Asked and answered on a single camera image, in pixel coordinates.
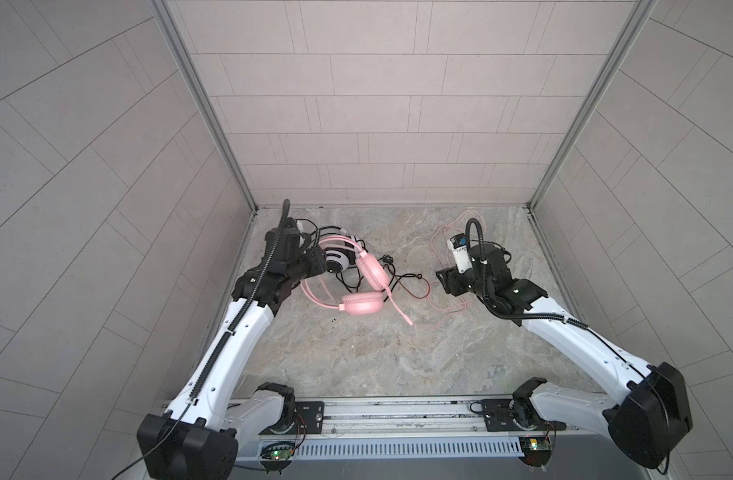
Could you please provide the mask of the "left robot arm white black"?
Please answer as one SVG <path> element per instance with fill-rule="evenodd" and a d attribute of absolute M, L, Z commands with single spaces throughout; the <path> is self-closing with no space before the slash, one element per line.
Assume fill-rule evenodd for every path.
<path fill-rule="evenodd" d="M 260 265 L 238 278 L 218 335 L 184 389 L 162 415 L 148 414 L 138 427 L 140 462 L 152 479 L 226 479 L 238 450 L 266 429 L 296 428 L 296 396 L 288 386 L 264 383 L 238 404 L 226 426 L 230 398 L 258 340 L 302 280 L 324 273 L 318 234 L 300 231 L 282 204 L 268 231 Z"/>

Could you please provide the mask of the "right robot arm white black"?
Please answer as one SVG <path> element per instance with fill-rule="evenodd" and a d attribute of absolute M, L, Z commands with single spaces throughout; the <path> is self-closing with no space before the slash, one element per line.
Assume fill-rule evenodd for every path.
<path fill-rule="evenodd" d="M 601 388 L 591 393 L 531 378 L 512 394 L 514 423 L 522 430 L 565 423 L 590 431 L 611 440 L 639 466 L 667 475 L 671 452 L 693 428 L 681 372 L 625 351 L 534 282 L 513 277 L 511 254 L 485 240 L 478 219 L 468 219 L 447 248 L 454 264 L 435 274 L 445 293 L 474 295 L 495 318 L 542 338 Z"/>

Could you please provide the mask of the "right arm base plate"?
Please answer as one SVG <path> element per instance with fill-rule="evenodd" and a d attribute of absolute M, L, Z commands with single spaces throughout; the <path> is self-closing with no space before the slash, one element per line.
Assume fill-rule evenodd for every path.
<path fill-rule="evenodd" d="M 476 401 L 475 406 L 471 406 L 471 411 L 482 418 L 487 432 L 535 431 L 545 433 L 547 426 L 550 426 L 551 430 L 566 430 L 566 424 L 557 421 L 530 420 L 528 425 L 522 426 L 516 421 L 511 404 L 512 400 L 509 398 L 489 398 Z"/>

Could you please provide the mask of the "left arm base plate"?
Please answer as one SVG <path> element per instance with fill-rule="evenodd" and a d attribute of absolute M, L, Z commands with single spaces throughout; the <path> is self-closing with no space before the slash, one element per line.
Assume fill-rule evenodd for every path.
<path fill-rule="evenodd" d="M 290 417 L 290 423 L 286 423 L 284 419 L 272 425 L 264 434 L 270 435 L 298 435 L 305 431 L 306 434 L 322 433 L 322 424 L 324 424 L 324 402 L 322 401 L 298 401 L 296 402 L 296 410 Z"/>

